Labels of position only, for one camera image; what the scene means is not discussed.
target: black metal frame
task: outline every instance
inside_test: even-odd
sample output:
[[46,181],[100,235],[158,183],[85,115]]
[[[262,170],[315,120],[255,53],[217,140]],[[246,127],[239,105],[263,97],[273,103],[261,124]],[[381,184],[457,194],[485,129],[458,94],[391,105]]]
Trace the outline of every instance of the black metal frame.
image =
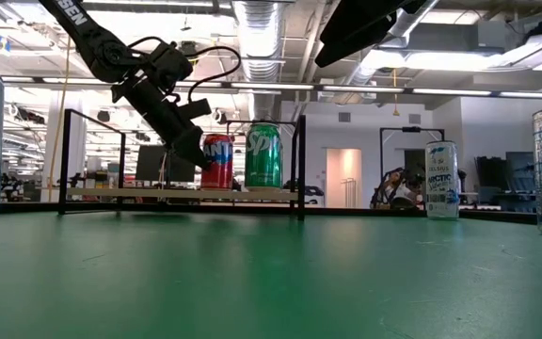
[[381,127],[380,128],[380,183],[384,180],[384,131],[401,131],[403,133],[439,132],[441,141],[444,141],[444,129],[421,127]]
[[[290,192],[295,192],[296,167],[298,167],[298,220],[305,219],[305,168],[307,154],[307,117],[301,115],[296,122],[287,121],[227,121],[227,135],[230,134],[230,126],[234,123],[268,122],[276,125],[291,125],[295,128],[292,135],[292,154],[290,158]],[[295,202],[290,201],[290,214],[294,213]]]
[[[69,161],[69,152],[71,150],[71,121],[72,121],[72,114],[76,114],[79,117],[82,117],[84,119],[87,119],[91,122],[95,122],[99,124],[102,127],[105,127],[111,131],[114,131],[118,134],[120,134],[120,162],[119,162],[119,188],[122,188],[124,185],[124,156],[126,152],[126,143],[127,143],[127,135],[122,133],[121,131],[117,130],[116,128],[112,128],[108,126],[107,124],[95,120],[77,110],[74,109],[65,109],[64,110],[64,130],[62,133],[62,161],[60,164],[60,196],[57,201],[57,212],[59,215],[66,214],[67,211],[67,191],[68,191],[68,161]],[[117,197],[117,205],[116,208],[119,210],[122,208],[122,197]]]
[[[85,210],[121,210],[122,205],[122,197],[117,197],[117,203],[116,204],[108,204],[108,203],[102,203],[98,204],[98,206],[94,206],[88,203],[72,203],[67,202],[67,192],[68,192],[68,163],[69,163],[69,152],[71,148],[71,118],[72,114],[76,114],[79,117],[82,117],[84,119],[87,119],[89,121],[95,122],[99,124],[102,127],[105,127],[113,132],[116,132],[120,134],[120,168],[119,168],[119,188],[123,187],[124,183],[124,156],[126,153],[126,134],[122,133],[121,131],[112,128],[105,123],[101,121],[97,121],[91,117],[88,117],[87,115],[78,112],[74,109],[65,109],[64,110],[64,130],[62,134],[62,161],[60,165],[60,193],[59,193],[59,200],[57,202],[57,212],[59,215],[66,214],[69,210],[79,211],[82,208],[85,208]],[[296,212],[298,216],[298,220],[304,220],[305,219],[305,156],[306,156],[306,142],[307,142],[307,117],[306,116],[300,116],[298,118],[297,122],[284,122],[284,121],[269,121],[274,124],[288,124],[295,127],[294,135],[292,136],[292,163],[291,163],[291,170],[290,170],[290,192],[294,193],[296,190],[296,182],[295,182],[295,175],[296,175],[296,160],[298,161],[297,167],[298,167],[298,208],[295,209],[295,202],[290,201],[290,214],[293,214]],[[230,131],[230,125],[233,123],[252,123],[252,121],[227,121],[227,133],[229,134]],[[192,212],[198,212],[201,210],[202,212],[208,211],[208,210],[215,210],[210,208],[203,208],[204,206],[191,206],[185,209],[184,207],[178,207],[178,206],[169,206],[166,205],[166,207],[162,207],[158,205],[156,207],[156,210],[159,209],[165,209],[167,211],[192,211]],[[131,204],[130,209],[131,210],[140,210],[142,206],[136,206],[135,204]],[[257,210],[260,213],[261,208],[253,208],[253,210]],[[233,207],[231,209],[232,212],[238,212],[242,209],[237,209],[236,207]],[[275,211],[273,213],[277,213],[277,209],[272,208],[270,209],[272,211]]]

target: computer monitor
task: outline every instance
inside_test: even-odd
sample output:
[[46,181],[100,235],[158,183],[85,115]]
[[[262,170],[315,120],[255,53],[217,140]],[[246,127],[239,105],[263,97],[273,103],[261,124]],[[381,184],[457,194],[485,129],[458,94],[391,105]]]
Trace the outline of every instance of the computer monitor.
[[[137,158],[136,180],[159,181],[162,161],[167,149],[164,146],[140,146]],[[196,167],[178,156],[167,156],[163,181],[193,183]]]

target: silver duct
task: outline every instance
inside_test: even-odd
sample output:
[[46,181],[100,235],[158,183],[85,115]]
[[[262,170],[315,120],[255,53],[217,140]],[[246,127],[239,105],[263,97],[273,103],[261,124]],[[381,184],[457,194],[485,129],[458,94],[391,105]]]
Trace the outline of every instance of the silver duct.
[[[233,10],[239,24],[240,53],[244,74],[251,82],[277,82],[280,64],[273,59],[281,52],[281,18],[284,5],[266,1],[234,1]],[[273,94],[249,94],[251,119],[279,120],[274,114]]]
[[[390,43],[392,40],[401,41],[399,43],[404,45],[399,47],[407,47],[409,33],[411,33],[411,31],[413,31],[413,29],[420,24],[423,17],[437,5],[438,1],[439,0],[427,0],[413,14],[407,14],[404,10],[399,8],[396,23],[388,31],[388,36],[385,41],[388,41],[388,43]],[[344,79],[344,85],[367,85],[369,80],[377,71],[377,68],[374,67],[373,54],[371,52],[360,62],[350,76]]]

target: pillar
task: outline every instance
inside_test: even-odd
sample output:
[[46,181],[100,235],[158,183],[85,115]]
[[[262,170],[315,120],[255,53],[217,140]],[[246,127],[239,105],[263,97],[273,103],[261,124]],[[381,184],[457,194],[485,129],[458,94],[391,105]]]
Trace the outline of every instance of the pillar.
[[[82,92],[69,91],[66,93],[64,100],[65,109],[75,109],[81,113],[88,114],[88,106],[82,100]],[[54,158],[54,147],[56,145],[56,162],[54,163],[53,186],[57,186],[57,181],[60,179],[60,164],[62,162],[62,135],[64,131],[64,121],[60,126],[57,144],[56,130],[60,116],[60,103],[62,100],[62,92],[52,90],[52,97],[49,105],[49,114],[47,119],[47,136],[45,137],[45,162],[43,164],[41,202],[49,202],[49,175]],[[85,156],[86,156],[86,139],[87,139],[87,122],[85,119],[72,115],[71,121],[71,147],[69,151],[68,175],[73,176],[75,173],[84,174]],[[57,202],[59,191],[53,190],[51,202]]]

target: door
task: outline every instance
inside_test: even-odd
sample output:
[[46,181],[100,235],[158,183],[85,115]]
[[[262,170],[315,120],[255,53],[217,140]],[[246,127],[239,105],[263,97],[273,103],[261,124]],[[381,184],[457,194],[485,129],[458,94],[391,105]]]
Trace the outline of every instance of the door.
[[327,149],[326,207],[361,208],[361,150]]

